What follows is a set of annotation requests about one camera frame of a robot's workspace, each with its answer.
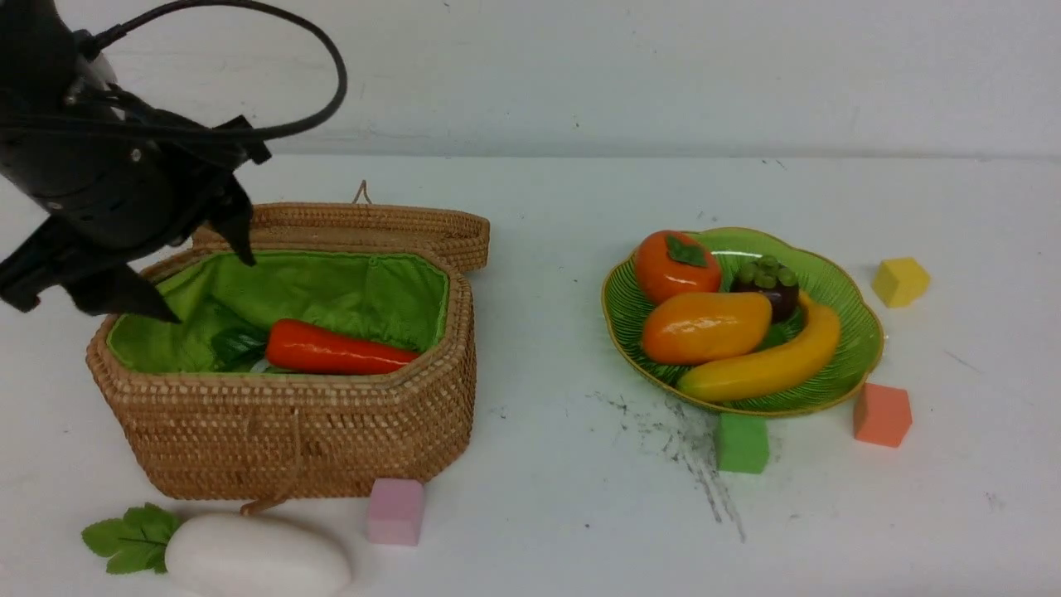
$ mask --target white wall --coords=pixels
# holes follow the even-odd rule
[[[158,0],[57,0],[99,31]],[[350,94],[276,151],[1061,156],[1058,0],[274,0],[324,25]],[[109,52],[214,124],[316,109],[312,37],[196,8]]]

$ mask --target toy radish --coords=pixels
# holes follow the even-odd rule
[[[107,573],[152,569],[203,597],[333,597],[353,580],[336,543],[261,516],[214,513],[181,522],[152,504],[82,531]]]

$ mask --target foam block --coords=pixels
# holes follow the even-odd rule
[[[368,498],[368,541],[415,546],[423,523],[423,486],[413,479],[377,479]]]
[[[855,403],[855,439],[888,447],[899,447],[914,424],[906,390],[867,384]]]
[[[719,471],[762,473],[770,460],[766,420],[724,412],[715,428],[715,460]]]
[[[885,259],[873,278],[873,292],[889,310],[906,308],[928,289],[930,280],[914,257]]]

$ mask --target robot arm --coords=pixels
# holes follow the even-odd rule
[[[118,86],[102,47],[164,14],[206,5],[257,10],[310,29],[338,70],[329,105],[286,125],[256,129],[239,117],[208,128]],[[53,0],[0,0],[0,173],[48,212],[0,262],[0,298],[23,313],[41,291],[62,285],[89,315],[177,322],[128,262],[209,224],[253,265],[253,208],[234,170],[266,161],[264,140],[327,120],[346,93],[345,66],[324,32],[251,0],[172,2],[99,36],[70,31]]]

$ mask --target plate rim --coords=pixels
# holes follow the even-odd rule
[[[880,332],[880,336],[881,336],[881,341],[877,344],[876,355],[873,356],[873,361],[870,363],[869,367],[866,368],[866,371],[863,373],[862,380],[859,380],[858,383],[855,384],[855,386],[850,391],[848,391],[847,393],[845,393],[843,396],[837,398],[834,401],[831,401],[831,402],[828,402],[828,403],[823,403],[823,404],[820,404],[820,405],[815,405],[815,406],[812,406],[812,407],[798,408],[798,409],[788,409],[788,410],[780,410],[780,411],[741,410],[741,409],[736,409],[736,408],[721,406],[721,405],[715,404],[715,403],[708,403],[708,402],[697,401],[696,399],[694,399],[694,398],[692,398],[692,397],[690,397],[688,394],[684,394],[684,393],[678,391],[677,388],[673,388],[671,386],[667,386],[663,382],[660,382],[655,376],[653,376],[650,373],[648,373],[647,371],[645,371],[645,369],[642,368],[640,365],[638,365],[633,359],[631,359],[630,356],[626,354],[626,351],[623,350],[623,347],[622,347],[622,345],[620,345],[619,339],[615,338],[615,327],[613,326],[613,322],[612,322],[612,319],[611,319],[611,314],[608,311],[608,283],[611,281],[612,277],[614,277],[615,271],[619,270],[620,267],[622,267],[623,265],[625,265],[626,263],[630,262],[633,259],[633,256],[637,252],[637,248],[634,248],[633,250],[631,250],[630,253],[625,259],[623,259],[619,263],[615,263],[615,265],[612,266],[611,269],[608,271],[608,275],[605,276],[604,283],[601,284],[601,311],[604,312],[605,326],[608,328],[608,336],[609,336],[609,338],[611,338],[611,344],[615,348],[616,352],[623,357],[624,361],[626,361],[626,363],[630,367],[632,367],[634,369],[634,371],[637,371],[638,373],[640,373],[642,377],[648,380],[650,383],[655,384],[656,386],[659,386],[663,391],[665,391],[665,392],[667,392],[667,393],[669,393],[669,394],[672,394],[672,396],[674,396],[674,397],[676,397],[676,398],[678,398],[678,399],[680,399],[682,401],[685,401],[685,402],[688,402],[688,403],[690,403],[690,404],[692,404],[694,406],[698,406],[700,408],[705,408],[705,409],[708,409],[708,410],[714,410],[714,411],[718,411],[718,412],[729,412],[729,414],[734,414],[734,415],[746,415],[746,416],[749,416],[749,417],[762,417],[762,418],[769,418],[769,419],[781,419],[781,418],[786,418],[786,417],[801,417],[801,416],[812,415],[812,414],[815,414],[815,412],[821,412],[823,410],[831,409],[831,408],[833,408],[835,406],[839,406],[839,405],[848,402],[852,398],[854,398],[855,394],[857,394],[858,392],[860,392],[863,390],[863,388],[867,384],[867,381],[869,380],[870,374],[872,374],[873,371],[876,370],[877,366],[881,364],[881,359],[884,356],[884,346],[885,346],[885,343],[886,343],[886,337],[885,337],[885,332],[884,332],[884,324],[881,322],[881,318],[877,317],[876,312],[874,312],[873,309],[869,306],[869,303],[866,302],[866,295],[863,294],[862,288],[858,287],[858,283],[855,282],[854,278],[851,277],[851,274],[849,274],[847,269],[845,269],[843,267],[839,266],[832,259],[830,259],[830,258],[828,258],[828,257],[825,257],[823,254],[820,254],[818,252],[815,252],[814,250],[807,250],[806,248],[800,248],[799,246],[796,246],[796,245],[794,245],[794,244],[792,244],[789,242],[786,242],[785,240],[782,240],[782,239],[780,239],[780,238],[778,238],[778,236],[776,236],[776,235],[773,235],[773,234],[771,234],[769,232],[764,232],[763,230],[756,230],[755,228],[748,228],[748,227],[745,227],[745,226],[719,226],[719,227],[716,227],[716,228],[708,228],[706,230],[699,230],[699,231],[697,231],[697,230],[677,230],[677,231],[682,232],[682,233],[688,233],[688,234],[706,234],[706,233],[709,233],[709,232],[717,232],[717,231],[725,231],[725,230],[738,230],[738,231],[746,231],[746,232],[754,232],[754,233],[764,235],[764,236],[766,236],[766,238],[768,238],[770,240],[773,240],[776,242],[781,243],[782,245],[784,245],[784,246],[786,246],[786,247],[788,247],[788,248],[790,248],[793,250],[798,250],[800,252],[805,252],[805,253],[811,254],[813,257],[817,257],[818,259],[821,259],[822,261],[825,261],[827,263],[835,266],[841,274],[843,274],[843,277],[848,278],[848,281],[851,282],[851,285],[855,288],[855,293],[857,293],[857,295],[858,295],[858,301],[863,304],[864,308],[866,308],[866,311],[869,312],[869,315],[873,318],[873,323],[876,324],[876,329]]]

